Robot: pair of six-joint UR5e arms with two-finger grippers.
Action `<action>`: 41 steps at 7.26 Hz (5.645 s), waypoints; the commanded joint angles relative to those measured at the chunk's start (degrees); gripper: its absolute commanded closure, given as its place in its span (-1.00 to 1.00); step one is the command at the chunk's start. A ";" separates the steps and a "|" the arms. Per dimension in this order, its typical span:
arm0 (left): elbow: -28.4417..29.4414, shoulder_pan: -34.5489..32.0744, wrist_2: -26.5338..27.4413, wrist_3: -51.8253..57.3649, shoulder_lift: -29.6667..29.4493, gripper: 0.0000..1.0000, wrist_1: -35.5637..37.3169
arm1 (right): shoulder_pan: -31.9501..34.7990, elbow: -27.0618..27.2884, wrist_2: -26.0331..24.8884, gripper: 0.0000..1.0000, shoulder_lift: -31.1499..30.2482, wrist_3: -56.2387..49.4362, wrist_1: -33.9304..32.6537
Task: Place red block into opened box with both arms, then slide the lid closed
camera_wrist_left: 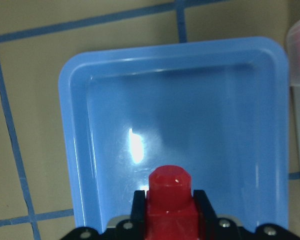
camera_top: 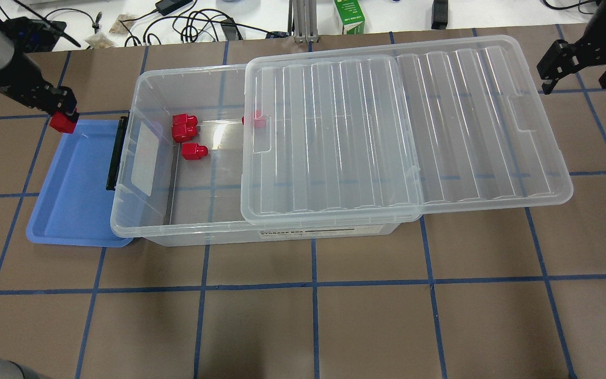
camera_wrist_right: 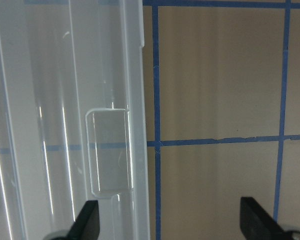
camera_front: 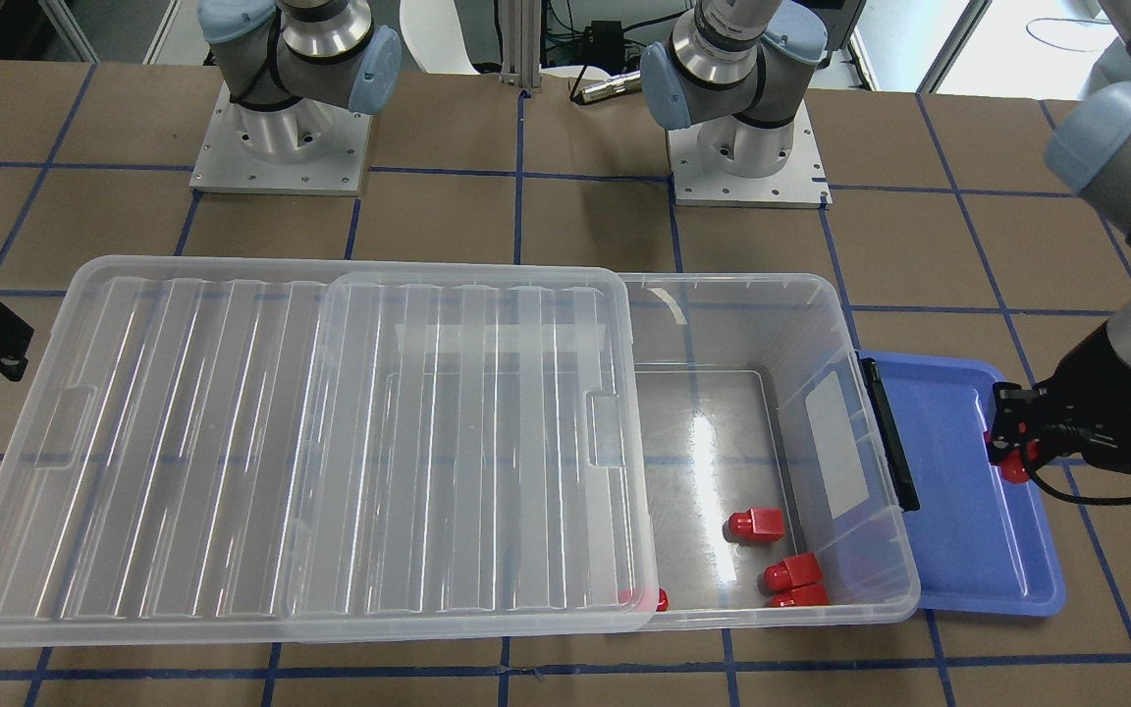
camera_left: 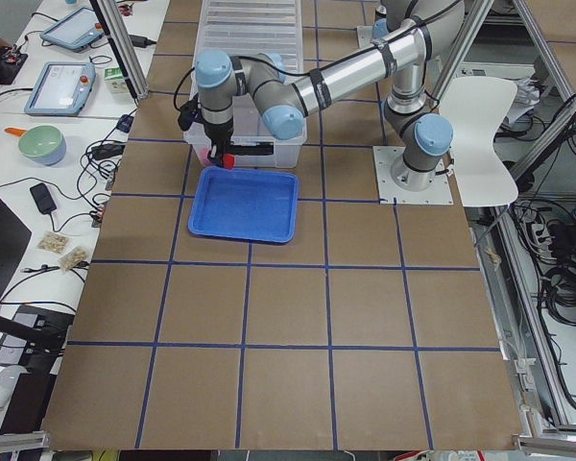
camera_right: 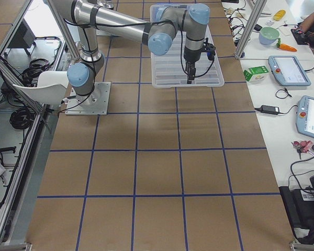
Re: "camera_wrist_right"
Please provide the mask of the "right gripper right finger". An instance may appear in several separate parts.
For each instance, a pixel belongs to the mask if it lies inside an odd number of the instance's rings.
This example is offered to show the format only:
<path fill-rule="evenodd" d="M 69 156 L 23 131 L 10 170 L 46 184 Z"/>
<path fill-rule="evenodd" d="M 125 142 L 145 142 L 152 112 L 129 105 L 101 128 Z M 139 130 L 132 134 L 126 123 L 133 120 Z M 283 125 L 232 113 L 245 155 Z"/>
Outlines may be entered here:
<path fill-rule="evenodd" d="M 240 198 L 239 227 L 246 240 L 290 239 L 253 197 Z"/>

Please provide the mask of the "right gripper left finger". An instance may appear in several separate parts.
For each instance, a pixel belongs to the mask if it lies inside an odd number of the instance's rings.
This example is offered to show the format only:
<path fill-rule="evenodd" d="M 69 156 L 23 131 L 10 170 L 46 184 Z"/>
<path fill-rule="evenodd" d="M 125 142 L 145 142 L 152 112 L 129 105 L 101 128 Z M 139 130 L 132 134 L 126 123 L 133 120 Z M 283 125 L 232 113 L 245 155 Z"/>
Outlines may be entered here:
<path fill-rule="evenodd" d="M 68 240 L 97 240 L 100 235 L 100 214 L 97 200 L 85 202 L 70 228 Z"/>

